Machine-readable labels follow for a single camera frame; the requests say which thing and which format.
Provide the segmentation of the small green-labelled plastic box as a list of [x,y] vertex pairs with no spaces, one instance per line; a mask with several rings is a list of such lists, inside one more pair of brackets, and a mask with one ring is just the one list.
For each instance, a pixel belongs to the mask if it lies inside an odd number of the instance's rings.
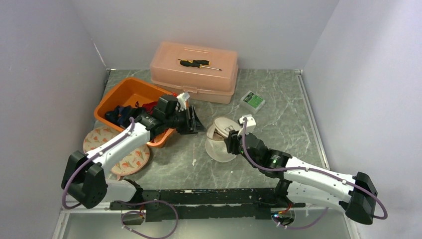
[[253,114],[256,114],[264,105],[266,101],[256,93],[248,91],[241,99],[240,105],[248,109]]

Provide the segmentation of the orange plastic basin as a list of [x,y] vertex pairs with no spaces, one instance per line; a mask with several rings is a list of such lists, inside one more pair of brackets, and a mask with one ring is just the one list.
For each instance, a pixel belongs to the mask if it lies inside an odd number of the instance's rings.
[[[116,106],[137,108],[153,101],[158,102],[153,111],[145,112],[136,119],[131,118],[131,125],[127,128],[116,126],[105,119],[105,113],[114,110]],[[149,144],[168,131],[176,131],[174,118],[180,111],[175,94],[138,78],[129,77],[106,93],[94,110],[94,116],[120,133],[119,143],[136,147]]]

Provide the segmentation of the red cloth garment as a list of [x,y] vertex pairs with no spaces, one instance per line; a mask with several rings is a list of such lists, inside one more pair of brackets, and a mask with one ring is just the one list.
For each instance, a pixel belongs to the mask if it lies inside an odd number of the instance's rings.
[[143,104],[142,105],[142,108],[144,108],[145,109],[145,111],[147,112],[147,113],[149,113],[149,112],[151,112],[151,111],[153,111],[153,109],[154,109],[154,107],[157,105],[157,101],[153,101],[153,102],[150,102],[150,103],[146,103],[146,104]]

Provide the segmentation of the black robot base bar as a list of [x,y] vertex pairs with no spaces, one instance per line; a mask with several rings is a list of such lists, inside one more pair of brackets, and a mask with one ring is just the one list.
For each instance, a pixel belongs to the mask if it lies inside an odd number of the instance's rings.
[[147,222],[160,222],[175,218],[170,203],[180,220],[255,218],[269,219],[272,213],[298,204],[276,195],[274,188],[144,190],[141,197],[128,205],[114,201],[112,211],[145,211]]

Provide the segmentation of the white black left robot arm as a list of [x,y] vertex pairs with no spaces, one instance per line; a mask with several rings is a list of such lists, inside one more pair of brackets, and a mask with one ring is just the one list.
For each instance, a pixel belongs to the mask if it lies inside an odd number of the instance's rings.
[[188,93],[162,95],[152,111],[138,108],[129,115],[129,125],[117,136],[93,150],[73,152],[67,161],[61,187],[62,206],[94,208],[101,202],[118,202],[130,209],[144,204],[143,189],[131,180],[108,182],[111,169],[136,148],[168,129],[179,134],[206,131],[195,108],[187,106]]

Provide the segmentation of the dark blue cloth garment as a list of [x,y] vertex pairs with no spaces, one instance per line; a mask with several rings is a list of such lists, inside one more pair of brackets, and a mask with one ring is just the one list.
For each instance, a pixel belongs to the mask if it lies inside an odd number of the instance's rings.
[[116,126],[126,127],[132,106],[116,106],[114,110],[105,113],[105,119]]

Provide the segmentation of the aluminium frame rail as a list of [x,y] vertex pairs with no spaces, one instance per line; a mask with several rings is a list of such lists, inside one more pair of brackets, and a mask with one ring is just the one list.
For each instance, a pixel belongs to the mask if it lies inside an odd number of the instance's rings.
[[112,210],[109,202],[101,202],[92,209],[87,209],[82,205],[73,209],[61,207],[60,214],[124,214],[130,211],[139,211],[139,209]]

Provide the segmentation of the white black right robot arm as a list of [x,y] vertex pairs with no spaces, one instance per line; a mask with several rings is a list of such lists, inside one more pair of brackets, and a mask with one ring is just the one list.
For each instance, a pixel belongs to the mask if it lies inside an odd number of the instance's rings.
[[363,172],[342,174],[306,163],[286,152],[268,148],[249,133],[230,131],[224,139],[227,152],[242,155],[252,167],[270,178],[279,179],[274,200],[277,205],[313,204],[344,213],[364,225],[373,224],[378,192]]

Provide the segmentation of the black cloth garment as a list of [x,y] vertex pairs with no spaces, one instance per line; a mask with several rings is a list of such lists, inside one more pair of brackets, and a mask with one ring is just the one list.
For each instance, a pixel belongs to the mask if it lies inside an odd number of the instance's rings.
[[131,125],[131,118],[134,120],[141,114],[145,113],[146,109],[143,107],[133,108],[131,106],[124,107],[120,112],[118,123],[121,127],[127,128]]

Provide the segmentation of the beige lace bra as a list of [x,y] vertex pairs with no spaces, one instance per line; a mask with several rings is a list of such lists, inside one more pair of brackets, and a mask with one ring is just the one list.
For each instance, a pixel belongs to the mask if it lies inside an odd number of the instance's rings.
[[215,141],[223,141],[225,139],[225,136],[215,129],[211,134],[211,139]]

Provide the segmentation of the black yellow screwdriver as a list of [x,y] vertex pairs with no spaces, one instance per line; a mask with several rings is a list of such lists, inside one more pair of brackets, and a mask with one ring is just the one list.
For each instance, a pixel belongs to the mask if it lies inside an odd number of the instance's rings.
[[212,70],[222,71],[220,68],[215,68],[210,66],[210,61],[208,60],[186,60],[178,59],[180,65],[185,67],[195,67],[195,68],[207,68]]

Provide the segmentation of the pink translucent toolbox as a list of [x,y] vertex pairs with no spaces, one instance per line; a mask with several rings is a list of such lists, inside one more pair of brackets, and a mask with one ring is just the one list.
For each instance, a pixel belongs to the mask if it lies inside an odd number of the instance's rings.
[[[178,59],[208,60],[207,68],[185,67]],[[188,92],[191,99],[228,104],[234,95],[238,73],[235,51],[173,42],[160,43],[150,63],[152,82],[175,93]]]

